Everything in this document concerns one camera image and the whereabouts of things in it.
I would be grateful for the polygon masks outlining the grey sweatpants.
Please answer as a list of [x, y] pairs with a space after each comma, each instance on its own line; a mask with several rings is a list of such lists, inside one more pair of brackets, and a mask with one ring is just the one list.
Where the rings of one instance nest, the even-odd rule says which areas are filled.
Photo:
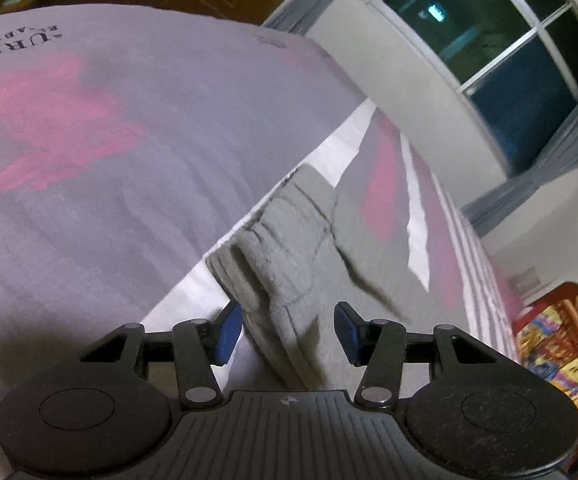
[[208, 267], [240, 304], [253, 343], [292, 390], [355, 391], [363, 372], [333, 327], [340, 301], [362, 318], [385, 318], [416, 333], [438, 324], [468, 327], [423, 287], [403, 249], [381, 240], [359, 209], [303, 165], [228, 242]]

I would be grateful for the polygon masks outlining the red wooden headboard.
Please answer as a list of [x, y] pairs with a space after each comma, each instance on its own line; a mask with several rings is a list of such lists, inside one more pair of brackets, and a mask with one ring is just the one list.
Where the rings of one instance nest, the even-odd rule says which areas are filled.
[[512, 323], [513, 334], [518, 334], [524, 326], [529, 324], [536, 315], [540, 314], [547, 307], [551, 307], [553, 304], [558, 304], [564, 300], [570, 300], [574, 302], [578, 296], [578, 283], [576, 282], [563, 282], [558, 285], [550, 292], [547, 292], [540, 298], [534, 300], [531, 304], [528, 304], [524, 310], [520, 311]]

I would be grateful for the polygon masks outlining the striped purple pink bedsheet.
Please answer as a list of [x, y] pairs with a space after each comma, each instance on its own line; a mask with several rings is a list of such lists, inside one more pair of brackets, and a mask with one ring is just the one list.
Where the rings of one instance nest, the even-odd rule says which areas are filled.
[[517, 297], [314, 41], [147, 6], [0, 15], [0, 399], [115, 326], [219, 310], [205, 258], [305, 164], [381, 237], [350, 262], [382, 272], [400, 321], [515, 355]]

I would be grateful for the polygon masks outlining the grey right curtain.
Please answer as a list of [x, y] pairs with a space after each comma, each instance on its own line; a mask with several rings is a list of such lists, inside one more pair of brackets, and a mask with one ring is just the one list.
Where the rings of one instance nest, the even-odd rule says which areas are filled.
[[578, 104], [532, 165], [463, 208], [480, 237], [489, 234], [542, 186], [578, 169]]

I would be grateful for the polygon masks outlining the window with white frame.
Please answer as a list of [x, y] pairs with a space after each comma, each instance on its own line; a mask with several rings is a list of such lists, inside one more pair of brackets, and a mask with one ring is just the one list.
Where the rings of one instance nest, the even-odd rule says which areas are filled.
[[364, 0], [468, 104], [507, 176], [578, 104], [574, 0]]

